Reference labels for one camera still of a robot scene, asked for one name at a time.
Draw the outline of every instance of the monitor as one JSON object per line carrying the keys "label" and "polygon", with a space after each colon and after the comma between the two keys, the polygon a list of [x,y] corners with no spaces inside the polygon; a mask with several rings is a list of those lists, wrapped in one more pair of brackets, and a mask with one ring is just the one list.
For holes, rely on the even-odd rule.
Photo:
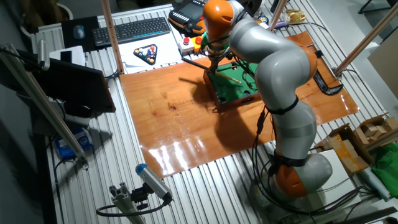
{"label": "monitor", "polygon": [[[18,53],[31,62],[37,61],[36,54],[21,50],[18,50]],[[5,64],[0,61],[2,71],[7,70],[4,66]],[[9,71],[6,73],[0,78],[0,83],[15,91],[23,91],[14,76]],[[71,108],[72,113],[73,110],[78,111],[79,107],[99,113],[116,111],[108,84],[100,70],[51,58],[50,68],[47,71],[32,72],[32,74],[47,96],[63,100]]]}

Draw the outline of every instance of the black keyboard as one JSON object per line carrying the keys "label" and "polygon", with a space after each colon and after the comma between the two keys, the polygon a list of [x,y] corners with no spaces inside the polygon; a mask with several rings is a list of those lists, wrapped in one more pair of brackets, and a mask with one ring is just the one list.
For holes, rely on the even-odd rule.
{"label": "black keyboard", "polygon": [[[119,44],[156,37],[170,32],[170,27],[164,17],[116,25],[114,29]],[[97,47],[111,45],[107,27],[93,29],[93,36],[94,43]]]}

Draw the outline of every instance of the wooden board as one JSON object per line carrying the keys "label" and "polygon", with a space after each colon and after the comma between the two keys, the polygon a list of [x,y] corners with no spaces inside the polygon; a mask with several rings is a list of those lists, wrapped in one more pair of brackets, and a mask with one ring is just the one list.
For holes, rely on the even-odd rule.
{"label": "wooden board", "polygon": [[[306,32],[289,38],[303,45],[312,43]],[[210,66],[207,58],[196,62]],[[230,61],[224,60],[220,65],[226,63]],[[340,84],[320,59],[318,70],[329,86]],[[159,177],[252,147],[263,102],[222,114],[212,113],[215,106],[203,81],[202,69],[181,63],[121,75],[120,79],[145,162]],[[298,88],[296,94],[312,108],[317,124],[358,110],[345,90],[326,96],[312,79]],[[268,118],[259,138],[261,144],[272,140],[271,131]]]}

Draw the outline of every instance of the green cloth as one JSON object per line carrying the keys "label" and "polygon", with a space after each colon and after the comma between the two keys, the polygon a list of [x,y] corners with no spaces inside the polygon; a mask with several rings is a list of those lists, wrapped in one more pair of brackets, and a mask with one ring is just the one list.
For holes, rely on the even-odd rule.
{"label": "green cloth", "polygon": [[398,143],[377,149],[373,173],[383,182],[391,196],[398,197]]}

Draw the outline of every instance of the cable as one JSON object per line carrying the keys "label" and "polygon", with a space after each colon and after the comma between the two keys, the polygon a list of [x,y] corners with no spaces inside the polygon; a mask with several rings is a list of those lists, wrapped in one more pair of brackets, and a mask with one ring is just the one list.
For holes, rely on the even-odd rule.
{"label": "cable", "polygon": [[63,107],[61,106],[61,103],[58,101],[58,99],[54,98],[55,102],[57,102],[58,106],[61,108],[62,113],[63,113],[63,121],[67,120],[67,114],[65,113],[65,110],[63,109]]}
{"label": "cable", "polygon": [[27,60],[26,58],[21,57],[21,56],[18,55],[18,54],[14,54],[14,53],[12,53],[12,52],[10,52],[10,51],[4,49],[4,48],[0,48],[0,52],[4,52],[4,53],[7,53],[7,54],[9,54],[9,55],[12,55],[12,56],[14,56],[14,57],[16,57],[16,58],[21,59],[21,60],[24,61],[25,63],[29,63],[29,64],[31,64],[31,65],[33,65],[33,66],[39,68],[40,70],[42,69],[42,67],[41,67],[40,65],[38,65],[37,63],[32,62],[32,61],[30,61],[30,60]]}
{"label": "cable", "polygon": [[105,78],[105,80],[108,80],[110,78],[113,78],[117,74],[119,74],[119,71],[116,69],[116,71],[112,75],[108,75],[107,77],[104,77],[104,78]]}
{"label": "cable", "polygon": [[108,208],[116,208],[115,205],[107,205],[107,206],[103,206],[103,207],[97,209],[95,212],[97,213],[97,215],[100,215],[100,216],[103,216],[103,217],[131,217],[131,216],[145,215],[145,214],[149,214],[149,213],[152,213],[152,212],[159,211],[160,209],[162,209],[164,206],[166,206],[168,204],[169,203],[167,203],[167,202],[163,202],[163,204],[160,205],[157,208],[153,208],[153,209],[146,210],[146,211],[143,211],[143,212],[131,212],[131,213],[122,213],[122,214],[101,212],[101,210],[105,210],[105,209],[108,209]]}
{"label": "cable", "polygon": [[63,159],[63,160],[61,160],[61,161],[60,161],[59,163],[57,163],[57,165],[55,166],[54,172],[57,170],[58,166],[61,165],[62,163],[65,164],[66,162],[71,162],[71,163],[73,163],[73,165],[74,165],[75,163],[71,161],[72,159]]}
{"label": "cable", "polygon": [[[254,140],[254,143],[253,143],[251,159],[252,159],[252,163],[253,163],[254,180],[256,180],[256,182],[257,182],[256,184],[257,184],[257,186],[259,188],[259,191],[261,192],[261,194],[263,194],[263,196],[266,199],[268,199],[268,201],[270,201],[271,203],[277,205],[278,207],[280,207],[280,208],[282,208],[282,209],[284,209],[284,210],[286,210],[286,211],[288,211],[290,213],[295,213],[295,214],[298,214],[298,215],[307,215],[315,223],[315,220],[313,219],[313,216],[315,216],[315,215],[324,215],[326,213],[329,213],[329,212],[332,212],[332,211],[336,210],[340,206],[342,206],[342,205],[348,203],[350,200],[354,199],[360,192],[361,193],[365,193],[365,194],[371,194],[372,193],[372,192],[362,192],[361,189],[364,189],[364,190],[368,190],[368,189],[363,187],[363,186],[361,186],[361,187],[358,187],[357,189],[351,190],[350,192],[342,195],[340,198],[338,198],[337,200],[333,201],[332,203],[329,203],[329,204],[327,204],[327,205],[325,205],[325,206],[323,206],[323,207],[321,207],[319,209],[316,209],[314,211],[311,211],[311,212],[303,211],[301,209],[298,209],[298,208],[296,208],[296,207],[294,207],[292,205],[289,205],[289,204],[279,200],[275,196],[275,194],[273,194],[272,191],[271,191],[270,176],[268,176],[268,178],[267,178],[268,188],[264,187],[264,184],[261,181],[261,176],[260,176],[260,180],[259,181],[256,178],[257,174],[260,175],[260,172],[259,172],[259,169],[258,169],[258,165],[257,165],[257,144],[258,144],[258,135],[259,135],[260,130],[262,128],[259,124],[260,124],[261,121],[263,122],[265,120],[265,117],[266,117],[266,116],[263,116],[263,114],[264,114],[264,111],[261,113],[259,121],[257,122],[257,136],[256,136],[256,138]],[[345,181],[347,181],[347,180],[344,180],[344,181],[340,182],[339,184],[337,184],[336,186],[333,186],[332,188],[335,188],[335,187],[341,185]],[[261,187],[265,190],[266,194],[261,189],[261,187],[259,185],[259,182],[261,184]]]}
{"label": "cable", "polygon": [[53,138],[50,139],[50,142],[45,146],[45,149],[47,149],[47,148],[51,145],[51,143],[55,140],[55,138],[56,138],[57,136],[58,136],[58,133],[55,134],[55,135],[53,136]]}
{"label": "cable", "polygon": [[348,219],[349,215],[351,214],[351,212],[353,212],[354,208],[357,207],[360,203],[361,203],[361,202],[355,204],[355,205],[352,207],[352,209],[348,212],[346,218],[344,219],[343,223],[345,223],[345,222],[347,221],[347,219]]}
{"label": "cable", "polygon": [[312,221],[313,221],[313,224],[317,224],[316,223],[316,221],[315,221],[315,219],[313,219],[313,217],[312,217],[312,215],[310,214],[310,218],[312,219]]}
{"label": "cable", "polygon": [[316,192],[326,192],[326,191],[335,189],[336,187],[340,186],[341,184],[343,184],[343,183],[346,182],[347,180],[349,180],[349,177],[348,177],[347,179],[341,181],[340,183],[338,183],[338,184],[332,186],[332,187],[329,187],[329,188],[327,188],[327,189],[317,190]]}

